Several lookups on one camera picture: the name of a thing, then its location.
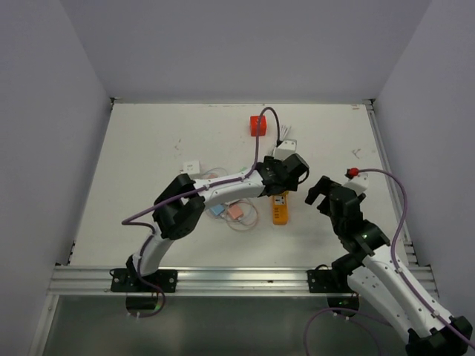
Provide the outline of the orange power strip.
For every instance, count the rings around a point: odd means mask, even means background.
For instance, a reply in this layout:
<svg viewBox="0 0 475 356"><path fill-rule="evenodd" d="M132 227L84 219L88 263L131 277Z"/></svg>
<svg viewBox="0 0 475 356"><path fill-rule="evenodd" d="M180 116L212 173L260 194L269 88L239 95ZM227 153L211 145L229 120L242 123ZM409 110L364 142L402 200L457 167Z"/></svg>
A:
<svg viewBox="0 0 475 356"><path fill-rule="evenodd" d="M272 222L274 225L286 225L289 222L288 193L272 197Z"/></svg>

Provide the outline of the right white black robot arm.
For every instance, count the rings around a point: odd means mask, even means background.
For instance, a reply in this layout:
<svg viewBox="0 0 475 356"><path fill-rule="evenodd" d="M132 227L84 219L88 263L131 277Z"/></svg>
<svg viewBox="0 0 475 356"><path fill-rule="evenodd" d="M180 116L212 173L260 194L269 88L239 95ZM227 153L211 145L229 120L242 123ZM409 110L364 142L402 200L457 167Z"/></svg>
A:
<svg viewBox="0 0 475 356"><path fill-rule="evenodd" d="M306 204L323 197L318 211L329 217L347 254L325 272L330 289L363 297L393 327L408 355L464 355L472 347L473 326L455 317L404 265L395 245L361 211L367 171L350 169L340 184L322 176L309 189Z"/></svg>

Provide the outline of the red cube socket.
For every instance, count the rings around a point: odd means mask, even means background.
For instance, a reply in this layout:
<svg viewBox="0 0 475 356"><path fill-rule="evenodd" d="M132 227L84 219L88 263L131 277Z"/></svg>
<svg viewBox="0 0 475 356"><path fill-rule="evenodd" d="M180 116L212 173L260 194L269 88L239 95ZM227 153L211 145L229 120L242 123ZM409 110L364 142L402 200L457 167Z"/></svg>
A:
<svg viewBox="0 0 475 356"><path fill-rule="evenodd" d="M249 132L250 136L265 136L267 130L266 116L250 116L249 118Z"/></svg>

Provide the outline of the pink usb charger plug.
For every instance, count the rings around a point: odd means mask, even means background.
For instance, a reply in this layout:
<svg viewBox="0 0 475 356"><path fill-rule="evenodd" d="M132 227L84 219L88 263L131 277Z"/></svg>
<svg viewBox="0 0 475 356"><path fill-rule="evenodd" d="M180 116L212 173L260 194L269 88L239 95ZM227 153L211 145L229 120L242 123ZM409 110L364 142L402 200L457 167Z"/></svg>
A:
<svg viewBox="0 0 475 356"><path fill-rule="evenodd" d="M226 213L231 221L239 221L244 217L244 212L239 205L230 205Z"/></svg>

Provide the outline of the blue usb charger plug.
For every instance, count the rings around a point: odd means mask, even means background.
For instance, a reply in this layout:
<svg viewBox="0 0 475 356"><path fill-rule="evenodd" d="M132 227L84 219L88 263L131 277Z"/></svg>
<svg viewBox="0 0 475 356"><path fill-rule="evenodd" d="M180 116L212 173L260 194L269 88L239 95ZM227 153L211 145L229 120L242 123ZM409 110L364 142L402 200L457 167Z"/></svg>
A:
<svg viewBox="0 0 475 356"><path fill-rule="evenodd" d="M223 204L214 205L209 209L209 213L213 218L221 218L226 208Z"/></svg>

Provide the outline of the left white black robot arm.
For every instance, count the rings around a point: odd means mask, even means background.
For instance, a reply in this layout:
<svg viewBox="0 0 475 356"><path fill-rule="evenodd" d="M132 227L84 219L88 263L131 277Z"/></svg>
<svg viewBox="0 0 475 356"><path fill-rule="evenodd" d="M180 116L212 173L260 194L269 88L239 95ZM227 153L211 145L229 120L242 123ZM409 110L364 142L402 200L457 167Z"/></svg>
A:
<svg viewBox="0 0 475 356"><path fill-rule="evenodd" d="M128 282L137 291L150 289L154 273L172 243L192 233L203 212L235 200L297 191L308 176L309 166L298 154L285 160L265 156L247 172L216 179L176 176L150 208L122 221L123 225L151 229L140 250L127 260Z"/></svg>

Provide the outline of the pink blue white adapter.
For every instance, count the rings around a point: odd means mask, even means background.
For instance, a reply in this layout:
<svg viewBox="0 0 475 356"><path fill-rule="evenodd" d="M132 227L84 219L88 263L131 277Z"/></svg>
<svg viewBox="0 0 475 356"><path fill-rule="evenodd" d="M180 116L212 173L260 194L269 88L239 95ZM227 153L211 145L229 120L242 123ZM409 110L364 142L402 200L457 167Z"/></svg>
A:
<svg viewBox="0 0 475 356"><path fill-rule="evenodd" d="M180 170L182 174L188 174L191 176L200 176L201 174L201 167L199 160L192 160L187 161L182 164L182 168Z"/></svg>

